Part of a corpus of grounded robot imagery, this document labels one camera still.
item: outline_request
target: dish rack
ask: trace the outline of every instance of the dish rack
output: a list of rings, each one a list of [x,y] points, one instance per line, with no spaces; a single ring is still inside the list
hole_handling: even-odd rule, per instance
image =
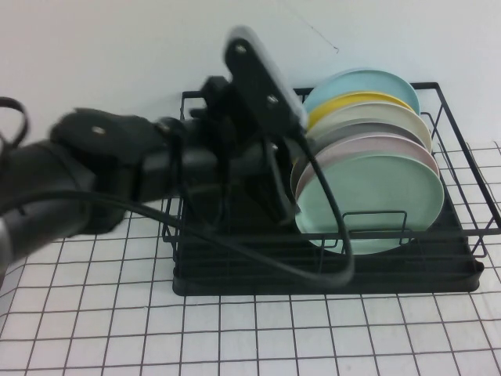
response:
[[[163,240],[173,248],[175,269],[173,290],[178,295],[290,295],[290,294],[394,294],[473,291],[479,286],[487,256],[485,237],[501,234],[501,217],[481,171],[465,143],[445,97],[436,82],[412,84],[420,95],[422,118],[429,124],[434,141],[433,155],[441,168],[445,191],[442,212],[427,230],[368,229],[351,232],[352,238],[393,237],[401,246],[374,255],[355,256],[355,275],[347,285],[332,289],[307,285],[278,270],[270,269],[233,251],[216,248],[185,235],[183,229],[163,228]],[[296,89],[302,98],[311,89]],[[200,92],[184,92],[181,119],[186,101],[201,99]],[[328,250],[326,240],[338,233],[301,234],[294,224],[277,226],[238,187],[232,190],[229,218],[218,234],[262,254],[315,273],[336,273],[344,256]],[[205,218],[218,212],[218,193],[193,196]],[[172,213],[168,201],[167,212]],[[485,222],[485,213],[490,220]],[[345,213],[357,215],[365,213]],[[196,226],[194,216],[179,205],[177,216],[183,226]],[[322,241],[316,247],[308,240]]]

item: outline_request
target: plate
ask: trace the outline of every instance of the plate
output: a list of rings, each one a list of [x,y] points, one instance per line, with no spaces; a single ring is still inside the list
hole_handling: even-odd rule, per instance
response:
[[[391,133],[371,132],[342,139],[320,151],[316,156],[316,159],[319,162],[319,165],[323,166],[328,164],[330,159],[336,159],[343,155],[368,151],[390,152],[411,157],[412,159],[426,165],[438,178],[440,178],[440,170],[438,169],[437,162],[426,149],[406,137]],[[313,171],[313,167],[308,163],[305,170],[302,172],[301,177],[297,181],[295,193],[296,199],[314,175],[315,172]]]
[[[366,152],[330,158],[323,173],[341,212],[405,210],[406,227],[426,230],[442,209],[444,191],[425,164],[400,154]],[[316,176],[301,192],[297,228],[302,233],[337,232],[337,223]],[[403,214],[346,215],[349,230],[402,228]],[[321,246],[320,240],[310,240]],[[326,240],[327,250],[341,253],[342,240]],[[399,246],[399,239],[352,240],[356,255],[369,255]]]
[[[384,92],[409,104],[420,113],[420,101],[414,88],[399,76],[384,70],[357,68],[327,78],[310,92],[303,103],[307,112],[336,96],[347,92]]]
[[[377,119],[357,119],[340,123],[336,128],[323,134],[322,137],[315,139],[314,142],[311,143],[310,148],[313,155],[316,155],[332,143],[368,132],[395,134],[397,136],[410,139],[414,143],[420,144],[420,140],[404,128],[400,128],[396,125],[380,123]],[[290,190],[292,191],[293,196],[296,194],[297,182],[299,181],[299,178],[308,163],[309,161],[307,157],[300,157],[292,168],[292,172],[290,173]]]
[[[321,139],[325,133],[339,128],[345,121],[360,118],[378,119],[382,123],[397,125],[411,132],[431,151],[431,134],[423,119],[409,109],[384,101],[354,103],[335,110],[316,123],[308,131],[307,137]]]
[[[312,129],[320,119],[344,106],[358,102],[373,102],[381,100],[398,104],[399,106],[412,110],[407,103],[402,102],[394,96],[384,94],[383,92],[350,92],[348,94],[332,98],[318,107],[315,107],[315,109],[309,114],[308,130]]]

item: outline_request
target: black grid line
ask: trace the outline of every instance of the black grid line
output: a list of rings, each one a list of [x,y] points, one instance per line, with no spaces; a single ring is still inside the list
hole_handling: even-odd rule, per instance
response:
[[[330,311],[329,311],[329,303],[327,301],[327,295],[323,296],[323,300],[326,303],[327,322],[329,323],[330,340],[332,342],[332,350],[333,350],[333,353],[334,353],[334,362],[336,363],[336,375],[340,376],[340,374],[339,374],[339,363],[337,362],[336,343],[334,342],[334,333],[332,332],[332,322],[330,320]]]
[[[475,147],[473,148],[473,150],[475,151],[483,151],[483,150],[496,150],[496,146],[493,146],[493,147]],[[443,154],[444,152],[443,151],[434,151],[436,154]],[[451,153],[462,153],[463,151],[462,150],[447,150],[447,153],[451,154]]]
[[[294,311],[292,310],[292,297],[289,295],[290,325],[292,327],[292,340],[294,342],[294,355],[296,356],[296,372],[299,375],[299,361],[297,360],[296,328],[294,327]]]
[[[490,186],[498,186],[499,184],[501,184],[501,182],[497,182],[497,183],[488,183]],[[461,183],[461,186],[477,186],[478,184],[477,183]],[[445,186],[456,186],[456,184],[445,184]]]
[[[218,301],[218,376],[221,375],[221,296]]]
[[[184,305],[182,307],[182,322],[181,322],[181,345],[179,349],[179,376],[181,376],[181,368],[182,368],[182,350],[184,346],[184,339],[185,339],[185,318],[186,318],[186,296],[184,297]]]
[[[494,269],[495,267],[494,266],[490,266],[490,267],[485,267],[486,269]],[[172,282],[172,280],[155,280],[155,283],[156,282]],[[130,284],[144,284],[144,283],[148,283],[148,282],[132,282]],[[103,286],[113,286],[115,284],[103,284]],[[101,286],[100,284],[98,285],[94,285],[94,284],[90,284],[90,285],[86,285],[86,286]],[[497,295],[497,294],[501,294],[501,291],[479,291],[479,292],[471,292],[471,293],[466,293],[466,292],[456,292],[456,293],[436,293],[437,296],[443,296],[443,295]],[[408,295],[408,296],[401,296],[403,298],[407,298],[407,297],[414,297],[414,298],[423,298],[423,297],[429,297],[431,296],[431,293],[429,294],[411,294],[411,295]],[[365,300],[370,300],[370,299],[381,299],[381,296],[379,295],[375,295],[375,296],[364,296],[363,297]],[[354,297],[350,297],[350,296],[347,296],[346,298],[327,298],[326,300],[328,302],[330,301],[337,301],[337,300],[358,300],[359,298],[354,298]],[[313,299],[294,299],[294,302],[323,302],[324,299],[322,298],[313,298]],[[259,303],[283,303],[283,302],[286,302],[286,301],[283,301],[283,300],[269,300],[269,301],[263,301],[263,302],[259,302]],[[222,302],[221,304],[222,305],[239,305],[239,304],[249,304],[249,303],[252,303],[252,302]],[[182,303],[179,303],[179,304],[167,304],[167,305],[152,305],[152,307],[154,308],[169,308],[169,307],[183,307],[183,306],[216,306],[218,303],[217,302],[204,302],[204,303],[186,303],[185,305],[182,304]],[[118,311],[118,310],[128,310],[128,309],[141,309],[141,308],[144,308],[144,305],[137,305],[137,306],[128,306],[128,307],[115,307],[114,310],[115,311]],[[47,309],[45,310],[44,312],[45,313],[76,313],[76,312],[95,312],[95,311],[107,311],[107,310],[111,310],[112,308],[109,307],[109,308],[89,308],[89,309],[58,309],[58,310],[50,310],[50,309]],[[8,316],[8,315],[12,315],[12,314],[32,314],[32,313],[41,313],[41,312],[37,312],[37,311],[12,311],[12,312],[9,312],[9,313],[5,313],[4,315],[1,315],[0,317],[4,317],[4,316]],[[466,322],[470,322],[471,320],[459,320],[459,321],[448,321],[448,322],[461,322],[461,323],[466,323]]]
[[[132,224],[131,217],[132,217],[132,213],[129,215],[129,218],[128,218],[127,235],[128,235],[128,232],[131,229],[131,224]],[[122,278],[122,269],[124,268],[125,251],[126,251],[126,249],[127,249],[127,239],[125,239],[125,243],[124,243],[124,253],[122,253],[122,261],[121,261],[121,264],[120,264],[120,274],[118,275],[118,283],[116,284],[117,287],[115,289],[115,298],[114,298],[114,301],[113,301],[113,308],[112,308],[112,311],[111,311],[110,328],[108,329],[108,336],[109,337],[106,339],[106,347],[104,348],[103,367],[101,368],[101,376],[104,375],[104,369],[105,369],[105,365],[106,365],[106,357],[108,355],[108,346],[110,345],[111,330],[113,328],[113,318],[115,316],[115,307],[117,306],[118,287],[119,287],[119,284],[120,284],[120,279]]]
[[[254,331],[256,333],[256,367],[258,368],[257,375],[259,376],[259,337],[258,337],[258,302],[254,295]]]
[[[61,258],[61,252],[63,251],[63,247],[64,247],[64,242],[61,243],[61,247],[59,248],[59,255],[57,256],[58,261]],[[41,310],[40,320],[38,321],[37,332],[34,335],[33,345],[31,346],[30,357],[28,358],[27,369],[24,371],[24,376],[27,375],[28,369],[30,368],[31,358],[33,356],[34,347],[37,345],[37,338],[38,338],[38,333],[40,332],[41,321],[44,319],[44,314],[45,314],[44,311],[45,307],[47,306],[47,301],[49,300],[49,295],[52,288],[52,283],[54,282],[54,277],[56,276],[56,271],[57,271],[57,266],[52,271],[52,278],[50,280],[49,290],[47,291],[47,296],[45,296],[44,306]]]
[[[377,365],[376,349],[374,348],[373,335],[370,332],[370,325],[369,325],[369,318],[367,317],[366,304],[364,303],[363,297],[361,295],[360,295],[360,302],[362,303],[363,316],[366,318],[366,325],[363,325],[363,327],[366,327],[367,332],[369,333],[370,347],[373,350],[372,357],[374,358],[374,364],[376,365],[377,376],[381,376],[381,373],[379,372],[379,366]]]
[[[133,218],[130,218],[130,217],[126,217],[126,220],[128,219],[144,219],[145,217],[133,217]],[[156,236],[156,237],[131,237],[130,239],[155,239],[157,237],[162,237],[162,236]],[[125,237],[103,237],[103,238],[100,238],[98,237],[96,239],[96,241],[108,241],[108,240],[125,240],[126,238]],[[70,237],[67,237],[64,239],[64,242],[65,243],[82,243],[82,242],[91,242],[91,241],[94,241],[94,239],[72,239]],[[62,240],[54,240],[53,243],[61,243],[63,242]]]
[[[498,165],[489,165],[489,166],[481,166],[480,168],[499,168],[499,167],[501,167],[501,166],[498,166]],[[442,170],[442,171],[449,170],[448,167],[440,167],[439,169]],[[454,169],[455,170],[471,170],[470,167],[466,167],[466,166],[465,167],[456,167],[455,166]]]
[[[437,297],[435,294],[433,294],[433,300],[435,302],[435,305],[437,306],[438,315],[440,316],[440,321],[442,322],[442,327],[444,328],[445,336],[447,337],[447,342],[449,343],[449,348],[451,349],[452,358],[454,358],[454,364],[456,365],[457,373],[459,376],[461,376],[460,366],[457,363],[456,355],[454,355],[451,338],[449,337],[449,333],[447,332],[447,327],[445,326],[445,322],[442,317],[442,312],[440,311],[440,307],[438,306]]]
[[[17,282],[18,284],[19,284],[19,282],[21,281],[21,279],[23,278],[23,273],[24,273],[24,267],[25,267],[25,265],[26,265],[26,259],[24,260],[24,264],[23,264],[22,266],[20,266],[20,267],[22,267],[22,268],[23,268],[23,270],[21,270],[21,274],[20,274],[20,276],[19,276],[19,281]],[[8,320],[8,318],[9,318],[9,312],[10,312],[10,310],[11,310],[11,309],[12,309],[12,307],[13,307],[14,299],[16,299],[17,287],[15,287],[13,290],[11,290],[11,291],[9,291],[9,292],[7,292],[7,293],[5,293],[5,294],[3,294],[3,295],[2,295],[2,296],[5,296],[5,295],[7,295],[7,294],[10,294],[11,292],[13,292],[13,298],[12,298],[12,300],[10,301],[10,304],[9,304],[9,310],[7,311],[7,313],[5,313],[5,314],[3,314],[3,315],[1,315],[1,316],[0,316],[0,317],[5,316],[5,320],[3,321],[2,329],[0,330],[0,338],[2,338],[3,329],[4,329],[5,325],[7,324],[7,320]]]
[[[12,272],[15,272],[16,270],[19,270],[20,268],[23,268],[26,265],[26,259],[24,260],[24,263],[22,265],[17,266],[16,268],[9,270],[7,273],[4,274],[4,277],[7,277],[9,274]]]
[[[162,205],[161,205],[162,209],[164,208],[164,204],[167,205],[166,212],[169,213],[169,210],[171,208],[171,201],[169,200],[168,203],[165,203],[164,201],[162,201]],[[162,228],[162,224],[158,223],[158,236],[157,236],[157,241],[155,243],[155,257],[153,260],[153,271],[151,272],[150,296],[148,297],[148,308],[147,308],[147,313],[146,313],[145,334],[148,333],[148,325],[150,324],[151,298],[153,297],[153,284],[155,283],[155,272],[157,271],[157,259],[159,259],[157,256],[158,256],[158,242],[159,242],[160,236],[161,236],[161,228]],[[146,339],[147,339],[147,335],[144,336],[144,341],[142,342],[141,367],[139,368],[139,376],[142,376],[144,356],[146,354]]]
[[[416,322],[412,323],[413,326],[416,325],[432,325],[432,324],[466,324],[466,323],[478,323],[478,322],[497,322],[501,321],[501,319],[472,319],[472,320],[451,320],[451,321],[423,321],[423,322]],[[358,327],[364,327],[364,328],[371,328],[371,327],[403,327],[404,324],[397,324],[397,323],[388,323],[388,324],[357,324],[357,325],[332,325],[332,326],[326,326],[326,325],[312,325],[312,326],[307,326],[307,327],[301,327],[302,330],[304,329],[338,329],[338,328],[358,328]],[[212,330],[212,331],[165,331],[165,332],[158,332],[158,333],[140,333],[140,334],[113,334],[113,335],[93,335],[93,336],[71,336],[71,337],[50,337],[50,338],[37,338],[37,342],[46,342],[46,341],[64,341],[64,340],[71,340],[71,339],[107,339],[107,338],[134,338],[134,337],[154,337],[158,335],[179,335],[179,334],[210,334],[210,333],[236,333],[236,332],[262,332],[262,331],[292,331],[293,327],[265,327],[265,328],[258,328],[256,329],[221,329],[221,330]],[[24,338],[24,339],[11,339],[11,338],[4,338],[0,340],[0,342],[31,342],[33,339],[31,338]],[[421,352],[410,352],[409,354],[421,354]]]
[[[95,247],[96,247],[96,238],[94,238],[94,244],[92,245],[91,256],[90,256],[91,260],[92,260],[92,255],[94,254],[94,248]],[[87,271],[85,272],[84,284],[85,284],[85,282],[87,282],[88,271],[90,269],[91,269],[91,263],[89,262],[88,266],[87,266]],[[66,374],[66,368],[67,368],[67,365],[68,365],[68,360],[70,359],[71,346],[73,345],[73,340],[75,338],[75,331],[77,329],[78,317],[80,316],[80,312],[81,312],[80,308],[81,308],[81,301],[84,298],[84,291],[85,291],[85,287],[83,287],[81,289],[80,299],[78,300],[77,314],[75,316],[75,321],[74,321],[74,324],[73,324],[73,329],[71,330],[70,344],[68,345],[68,351],[67,351],[67,354],[66,354],[66,359],[64,360],[63,376]]]
[[[468,350],[455,350],[454,353],[482,353],[489,351],[490,349],[468,349]],[[449,351],[436,351],[436,352],[417,352],[417,355],[434,355],[434,354],[450,354]],[[411,356],[410,352],[403,352],[399,354],[384,354],[384,356]],[[373,355],[338,355],[339,359],[347,358],[373,358]],[[280,357],[280,358],[266,358],[263,360],[295,360],[294,357]],[[321,360],[321,359],[334,359],[334,356],[301,356],[299,360]],[[238,360],[221,360],[221,363],[239,363],[239,362],[255,362],[255,358],[246,358]],[[204,363],[217,363],[217,360],[197,360],[197,361],[186,361],[186,362],[165,362],[165,363],[145,363],[144,366],[175,366],[182,364],[204,364]],[[106,368],[120,368],[120,367],[140,367],[140,363],[130,363],[130,364],[110,364]],[[101,369],[101,366],[69,366],[68,370],[86,370],[86,369]],[[64,367],[33,367],[27,368],[0,368],[0,372],[24,372],[24,371],[61,371]]]
[[[494,362],[496,363],[496,367],[498,369],[498,372],[499,372],[499,374],[501,374],[501,368],[499,368],[499,363],[498,363],[498,360],[497,360],[496,355],[494,353],[494,349],[492,348],[491,341],[490,341],[490,339],[488,339],[487,331],[485,330],[483,320],[480,319],[480,314],[478,313],[477,306],[475,305],[475,300],[472,298],[471,295],[469,295],[469,296],[470,296],[471,304],[473,304],[475,314],[477,315],[478,322],[480,323],[480,325],[482,327],[482,331],[483,331],[484,336],[485,336],[485,339],[487,340],[488,347],[491,349],[491,354],[492,354],[492,357],[494,358]]]
[[[493,202],[494,202],[494,204],[501,204],[501,201],[496,201],[496,200],[494,200]],[[468,203],[467,203],[467,204],[468,204],[468,205],[473,205],[473,206],[475,206],[475,205],[485,205],[485,203],[484,203],[484,202],[470,202],[470,201],[468,201]],[[464,202],[460,202],[460,203],[454,204],[454,206],[463,206],[463,205],[466,205],[466,204],[465,204]],[[480,222],[480,221],[476,221],[476,222],[477,222],[479,225],[480,225],[480,224],[482,224],[482,223],[487,223],[487,222]],[[461,222],[461,223],[462,223],[462,224],[470,224],[470,223],[473,223],[473,222]]]
[[[405,319],[404,309],[402,308],[402,302],[400,301],[400,296],[398,296],[398,294],[397,294],[397,302],[398,302],[398,307],[400,308],[400,313],[402,314],[402,319],[404,321],[405,333],[407,334],[407,339],[409,340],[410,351],[413,354],[413,359],[414,359],[414,364],[416,365],[417,374],[418,376],[421,376],[420,368],[417,365],[416,354],[414,353],[413,342],[410,339],[409,327],[407,326],[407,321]]]
[[[169,260],[169,259],[172,259],[172,256],[170,256],[170,257],[127,258],[127,259],[125,259],[125,261],[143,261],[143,260],[155,261],[155,260]],[[119,259],[118,258],[110,258],[110,259],[106,259],[106,260],[92,260],[91,262],[95,263],[95,264],[100,264],[100,263],[104,263],[104,262],[113,262],[113,261],[121,261],[121,260],[122,260],[121,258],[119,258]],[[58,262],[58,263],[55,263],[55,262],[29,262],[26,265],[71,265],[71,264],[87,264],[87,263],[89,263],[89,261],[62,261],[62,262]]]
[[[120,260],[106,261],[106,262],[119,262],[119,261]],[[57,286],[54,286],[54,287],[114,286],[117,284],[120,284],[120,285],[122,285],[122,284],[144,284],[145,282],[148,282],[148,280],[120,282],[120,283],[118,283],[118,282],[104,282],[104,283],[97,283],[97,284],[58,284]],[[156,280],[155,282],[172,282],[172,279],[169,278],[169,279],[165,279],[165,280]],[[19,287],[17,287],[17,289],[18,290],[39,289],[39,288],[47,288],[47,287],[49,287],[49,286],[19,286]]]

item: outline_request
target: white grid mat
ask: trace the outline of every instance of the white grid mat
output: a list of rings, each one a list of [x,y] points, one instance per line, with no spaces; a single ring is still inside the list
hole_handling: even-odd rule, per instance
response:
[[[498,145],[474,156],[501,201]],[[463,180],[467,194],[473,183]],[[487,222],[483,206],[475,215]],[[183,298],[159,235],[158,223],[132,216],[11,265],[0,290],[2,375],[501,374],[500,237],[487,238],[471,294]]]

